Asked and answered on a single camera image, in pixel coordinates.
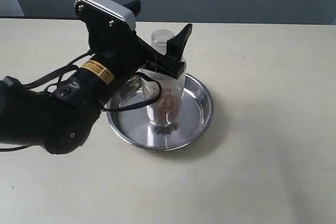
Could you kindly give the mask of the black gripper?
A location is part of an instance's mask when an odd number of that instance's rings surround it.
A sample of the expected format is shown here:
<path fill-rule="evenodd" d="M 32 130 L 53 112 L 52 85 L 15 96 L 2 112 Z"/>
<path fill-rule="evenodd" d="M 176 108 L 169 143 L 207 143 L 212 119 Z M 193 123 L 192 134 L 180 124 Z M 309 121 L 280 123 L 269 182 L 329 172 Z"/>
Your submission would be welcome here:
<path fill-rule="evenodd" d="M 135 22 L 141 11 L 141 1 L 134 0 L 123 7 L 128 10 L 124 21 Z M 105 57 L 115 77 L 130 76 L 144 68 L 178 79 L 184 71 L 182 56 L 192 33 L 191 23 L 166 42 L 166 53 L 163 55 L 142 40 L 125 22 L 105 17 L 84 18 L 83 22 L 89 34 L 88 54 Z"/>

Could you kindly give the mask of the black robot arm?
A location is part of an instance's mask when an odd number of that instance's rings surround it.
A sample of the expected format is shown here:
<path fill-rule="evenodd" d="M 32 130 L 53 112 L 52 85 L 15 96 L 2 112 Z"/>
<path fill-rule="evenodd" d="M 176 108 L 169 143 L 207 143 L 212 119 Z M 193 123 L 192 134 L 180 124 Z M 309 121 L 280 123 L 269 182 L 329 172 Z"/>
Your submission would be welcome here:
<path fill-rule="evenodd" d="M 10 76 L 1 81 L 2 152 L 40 146 L 68 154 L 85 143 L 100 114 L 108 112 L 107 103 L 131 78 L 150 81 L 145 69 L 174 79 L 184 72 L 192 24 L 169 39 L 161 54 L 137 35 L 139 0 L 75 0 L 74 9 L 89 34 L 87 62 L 71 61 L 28 84 Z"/>

